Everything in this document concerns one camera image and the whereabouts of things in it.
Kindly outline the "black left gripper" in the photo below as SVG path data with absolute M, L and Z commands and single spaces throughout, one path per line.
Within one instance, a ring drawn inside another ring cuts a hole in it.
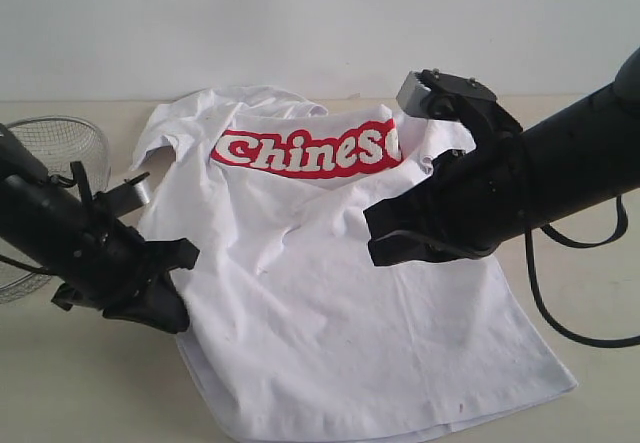
M 68 311 L 93 308 L 109 320 L 168 334 L 189 328 L 182 297 L 165 271 L 192 270 L 200 250 L 187 238 L 147 241 L 102 208 L 73 197 L 49 200 L 56 254 L 49 259 L 63 283 L 52 302 Z

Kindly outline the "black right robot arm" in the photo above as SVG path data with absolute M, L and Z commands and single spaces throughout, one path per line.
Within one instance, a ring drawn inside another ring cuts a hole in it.
M 639 186 L 639 58 L 614 80 L 523 128 L 486 86 L 438 70 L 410 72 L 408 115 L 462 124 L 471 150 L 446 150 L 432 174 L 365 213 L 377 266 L 480 259 L 503 242 Z

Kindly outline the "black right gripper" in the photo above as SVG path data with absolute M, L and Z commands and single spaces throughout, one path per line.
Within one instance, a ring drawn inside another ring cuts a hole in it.
M 375 266 L 479 260 L 540 226 L 533 130 L 433 160 L 429 179 L 364 211 Z

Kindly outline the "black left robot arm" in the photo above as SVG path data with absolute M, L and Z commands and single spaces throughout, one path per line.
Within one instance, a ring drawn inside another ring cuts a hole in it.
M 1 238 L 37 262 L 34 273 L 62 283 L 52 302 L 106 319 L 169 334 L 190 317 L 171 271 L 191 270 L 199 249 L 188 239 L 152 241 L 121 221 L 142 206 L 138 176 L 108 192 L 92 192 L 84 165 L 72 176 L 51 174 L 7 128 L 1 129 Z

